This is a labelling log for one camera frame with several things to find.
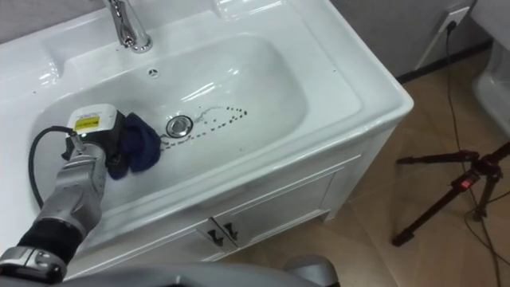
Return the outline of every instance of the toilet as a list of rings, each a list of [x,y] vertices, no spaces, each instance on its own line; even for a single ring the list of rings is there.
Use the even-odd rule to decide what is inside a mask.
[[[493,38],[491,58],[473,89],[487,113],[510,137],[510,1],[478,0],[471,17]]]

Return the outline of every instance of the dark blue rag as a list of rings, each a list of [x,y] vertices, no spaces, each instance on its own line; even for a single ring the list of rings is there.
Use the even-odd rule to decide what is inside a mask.
[[[136,114],[130,113],[124,120],[124,130],[120,136],[120,154],[132,172],[146,171],[154,166],[161,155],[161,139]],[[113,179],[121,179],[127,174],[124,170],[109,170]]]

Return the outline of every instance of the wire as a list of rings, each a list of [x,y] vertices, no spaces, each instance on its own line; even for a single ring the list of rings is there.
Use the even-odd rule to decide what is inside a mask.
[[[35,151],[37,148],[37,144],[39,144],[39,141],[42,139],[45,134],[49,132],[65,132],[70,136],[76,135],[76,132],[73,131],[72,128],[62,127],[62,126],[52,126],[49,128],[46,128],[42,130],[42,132],[39,132],[39,134],[33,139],[32,145],[30,146],[30,152],[29,152],[29,181],[30,186],[32,187],[32,194],[37,201],[37,204],[39,208],[42,208],[44,201],[42,200],[41,193],[39,192],[39,189],[37,188],[37,183],[35,182],[35,174],[34,174],[34,167],[33,167],[33,158],[35,157]]]
[[[455,108],[453,106],[452,94],[451,94],[451,67],[450,67],[451,66],[451,59],[450,59],[450,54],[449,54],[449,36],[450,36],[452,31],[456,27],[457,27],[457,23],[456,22],[450,22],[448,24],[448,26],[446,27],[446,29],[447,29],[447,33],[446,33],[447,93],[448,93],[448,103],[449,103],[450,111],[452,112],[453,132],[455,133],[455,142],[457,144],[457,150],[461,151],[461,141],[459,139],[459,132],[458,132],[458,126],[457,126],[457,116],[455,114]],[[465,169],[464,163],[461,163],[461,166],[462,166],[463,172],[465,173],[466,169]],[[478,236],[478,234],[476,234],[473,231],[473,229],[471,228],[471,226],[468,224],[467,214],[470,214],[471,212],[473,212],[476,209],[476,206],[477,206],[477,198],[475,197],[475,194],[473,193],[473,189],[471,187],[469,188],[469,194],[471,195],[471,199],[473,201],[473,204],[474,204],[475,208],[470,210],[470,211],[468,211],[465,214],[465,216],[464,216],[465,225],[468,227],[469,231],[478,239],[478,241],[480,241],[491,252],[492,262],[494,264],[494,273],[496,275],[496,284],[497,284],[498,287],[501,287],[500,265],[499,265],[499,262],[498,262],[498,258],[500,258],[502,261],[504,261],[508,265],[510,265],[510,264],[508,263],[507,260],[505,260],[503,257],[501,257],[494,250],[494,245],[492,244],[492,239],[491,239],[491,237],[490,237],[490,235],[489,235],[489,233],[487,231],[487,226],[485,225],[485,221],[484,221],[484,218],[482,216],[481,216],[481,219],[480,219],[480,223],[481,223],[481,226],[482,226],[482,230],[484,232],[484,236],[485,236],[485,238],[487,238],[487,243],[485,243],[480,238],[480,236]],[[501,195],[500,197],[498,197],[496,199],[491,200],[490,202],[495,202],[496,200],[502,199],[506,195],[510,195],[510,191],[508,193],[504,194],[504,195]]]

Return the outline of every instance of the ceramic sink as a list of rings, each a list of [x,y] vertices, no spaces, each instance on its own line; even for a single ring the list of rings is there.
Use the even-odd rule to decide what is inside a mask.
[[[21,206],[15,224],[29,226],[37,215],[26,172],[33,138],[90,104],[136,113],[161,135],[162,156],[148,171],[108,179],[104,216],[86,246],[361,136],[412,107],[327,0],[131,3],[154,42],[144,54],[119,46],[106,10],[0,46],[0,118],[9,122],[0,131],[2,209]],[[167,136],[176,116],[194,122],[181,139]],[[38,147],[43,198],[64,149],[59,134]],[[16,194],[4,195],[7,189]],[[2,248],[21,234],[3,238]]]

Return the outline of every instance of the chrome faucet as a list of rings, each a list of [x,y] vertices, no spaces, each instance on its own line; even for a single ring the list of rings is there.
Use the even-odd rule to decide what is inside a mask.
[[[112,12],[113,23],[120,44],[135,53],[145,53],[152,48],[151,37],[145,32],[128,0],[103,0]]]

